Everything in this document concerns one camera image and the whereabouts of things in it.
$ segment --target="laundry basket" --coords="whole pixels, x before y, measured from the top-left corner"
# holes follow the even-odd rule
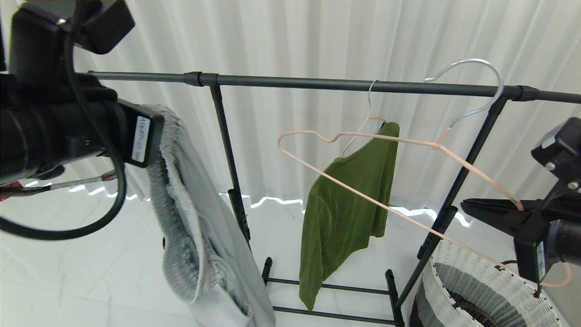
[[[536,285],[442,240],[424,268],[412,327],[561,326]]]

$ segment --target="light under curtain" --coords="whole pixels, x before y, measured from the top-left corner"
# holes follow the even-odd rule
[[[10,17],[20,1],[2,1],[2,32],[8,46]],[[109,54],[76,49],[84,72],[203,71],[258,76],[422,81],[464,58],[493,62],[507,84],[581,93],[581,2],[561,1],[143,1],[128,0],[136,21]],[[489,84],[494,74],[464,65],[438,82]],[[105,81],[120,98],[162,104],[184,120],[219,190],[231,188],[216,113],[207,88],[169,83]],[[330,137],[355,131],[367,111],[360,92],[223,87],[224,105],[242,192],[306,199],[316,175],[286,157],[277,138],[311,129]],[[457,115],[487,99],[445,95],[373,93],[372,116],[399,123],[401,137],[432,141]],[[457,124],[445,146],[464,157],[486,114]],[[530,156],[554,126],[581,116],[581,106],[509,102],[475,166],[521,198],[544,197],[556,181]],[[370,123],[365,133],[377,131]],[[324,169],[349,141],[334,144],[297,136],[285,147]],[[349,153],[368,140],[358,138]],[[62,178],[99,175],[106,158],[76,162]],[[460,169],[438,151],[400,144],[392,203],[438,210]],[[149,197],[145,172],[128,167],[129,196]],[[89,192],[100,185],[87,186]],[[106,186],[109,194],[115,185]],[[469,176],[457,201],[502,195]]]

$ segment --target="green velvet top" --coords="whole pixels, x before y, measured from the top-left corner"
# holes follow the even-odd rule
[[[378,134],[399,136],[399,125],[387,123]],[[373,138],[346,158],[337,158],[325,173],[389,204],[397,142]],[[321,284],[347,257],[382,237],[387,210],[355,195],[324,176],[313,184],[304,214],[300,249],[299,297],[313,310]]]

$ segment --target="screw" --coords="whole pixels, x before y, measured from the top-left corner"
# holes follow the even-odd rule
[[[547,168],[548,171],[553,171],[555,170],[556,167],[557,166],[555,165],[555,163],[550,161],[545,165],[545,168]]]
[[[576,190],[579,188],[579,183],[577,183],[576,181],[572,181],[569,184],[567,184],[567,187],[569,187],[571,190]]]

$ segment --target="pink clothes hanger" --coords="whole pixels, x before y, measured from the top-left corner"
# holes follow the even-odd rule
[[[381,118],[381,117],[371,117],[371,89],[373,88],[373,84],[375,84],[375,82],[377,82],[379,80],[374,80],[373,83],[371,83],[371,86],[369,86],[369,91],[367,91],[367,102],[369,103],[369,106],[367,107],[367,117],[365,118],[365,120],[363,121],[363,124],[361,124],[361,127],[359,127],[359,129],[357,130],[357,132],[361,132],[361,129],[363,129],[363,126],[365,126],[365,124],[370,121],[370,120],[381,120],[384,123],[388,123],[385,119]],[[345,156],[345,151],[347,151],[347,148],[351,145],[351,143],[353,143],[353,140],[355,140],[356,136],[353,136],[351,138],[351,140],[349,141],[349,143],[347,143],[347,146],[345,146],[345,148],[343,149],[343,152],[341,152],[341,157]]]
[[[457,65],[460,65],[462,63],[467,63],[467,62],[477,62],[477,63],[482,63],[488,67],[493,67],[494,72],[496,73],[498,79],[499,79],[499,86],[498,86],[498,90],[494,96],[494,98],[498,98],[500,97],[500,94],[502,93],[502,90],[504,88],[504,81],[500,75],[500,73],[498,72],[498,70],[488,61],[484,61],[482,59],[465,59],[463,61],[459,61],[459,62],[454,62],[451,65],[449,65],[446,69],[442,70],[436,77],[434,78],[428,78],[425,79],[424,81],[432,81],[437,79],[438,77],[440,77],[443,73],[445,73],[446,71],[448,71],[450,68],[455,67]],[[354,132],[340,132],[338,133],[334,138],[325,138],[322,135],[319,134],[319,132],[314,131],[314,130],[297,130],[297,131],[289,131],[286,132],[284,134],[282,134],[279,138],[278,138],[278,148],[284,152],[284,154],[288,155],[289,157],[293,158],[294,160],[297,160],[298,162],[300,162],[301,164],[303,164],[304,166],[316,171],[317,173],[325,176],[326,178],[330,179],[331,181],[333,181],[334,183],[348,189],[349,191],[357,194],[358,196],[368,200],[369,202],[380,206],[383,209],[388,210],[389,212],[392,212],[408,221],[410,221],[411,223],[441,237],[442,239],[448,240],[452,243],[454,243],[457,246],[460,246],[462,248],[465,248],[468,251],[472,251],[473,253],[475,253],[476,255],[481,256],[482,258],[487,259],[488,261],[494,263],[495,265],[499,265],[501,267],[503,267],[504,269],[508,270],[508,271],[512,271],[509,267],[507,267],[506,265],[502,264],[499,261],[494,260],[493,258],[490,258],[476,250],[474,250],[473,248],[470,248],[458,241],[455,241],[447,236],[445,236],[444,234],[431,229],[428,226],[425,226],[411,218],[409,218],[408,216],[405,216],[404,214],[402,214],[399,211],[393,210],[391,208],[389,208],[387,205],[357,191],[356,189],[350,187],[349,185],[337,180],[336,178],[326,174],[325,172],[317,169],[316,167],[310,165],[309,163],[303,161],[302,159],[298,158],[297,156],[293,155],[292,153],[288,152],[287,150],[285,150],[282,147],[282,139],[288,135],[292,135],[292,134],[314,134],[316,135],[318,138],[320,138],[321,140],[328,142],[328,143],[333,143],[335,142],[340,136],[342,135],[352,135],[352,136],[366,136],[366,137],[373,137],[373,138],[380,138],[383,140],[388,140],[388,141],[396,141],[396,142],[404,142],[404,143],[410,143],[410,144],[418,144],[418,145],[425,145],[425,146],[430,146],[433,149],[436,150],[441,150],[442,152],[444,152],[446,155],[448,155],[450,158],[454,159],[456,162],[460,163],[463,167],[467,168],[468,170],[470,170],[471,172],[475,173],[478,177],[480,177],[481,179],[483,179],[484,181],[486,181],[487,183],[489,183],[491,186],[493,186],[495,189],[497,189],[498,191],[500,191],[502,194],[504,194],[506,197],[508,197],[516,206],[519,210],[524,210],[524,207],[521,203],[521,201],[519,199],[517,199],[514,195],[512,195],[509,191],[507,191],[505,188],[503,188],[501,185],[499,185],[496,181],[494,181],[493,179],[491,179],[490,177],[488,177],[486,174],[484,174],[483,172],[481,172],[479,169],[477,169],[476,167],[472,166],[470,163],[467,163],[464,159],[460,158],[458,155],[456,155],[455,153],[451,152],[450,150],[448,150],[446,147],[444,147],[443,145],[441,145],[441,142],[446,138],[448,132],[450,131],[450,129],[454,126],[455,123],[457,123],[460,119],[465,118],[467,116],[471,116],[474,115],[476,113],[482,112],[484,110],[486,110],[490,105],[486,105],[483,106],[479,109],[476,109],[474,111],[470,111],[468,113],[465,113],[457,118],[455,118],[454,120],[452,120],[452,122],[450,123],[450,126],[444,130],[444,132],[442,133],[442,135],[438,138],[438,140],[436,142],[427,142],[427,141],[419,141],[419,140],[411,140],[408,138],[400,138],[400,137],[392,137],[392,136],[384,136],[384,135],[378,135],[378,134],[366,134],[366,133],[354,133]],[[565,262],[564,263],[564,268],[565,268],[565,272],[566,272],[566,277],[558,282],[558,283],[541,283],[541,285],[543,286],[563,286],[565,284],[567,284],[572,277],[572,272],[571,272],[571,267]]]

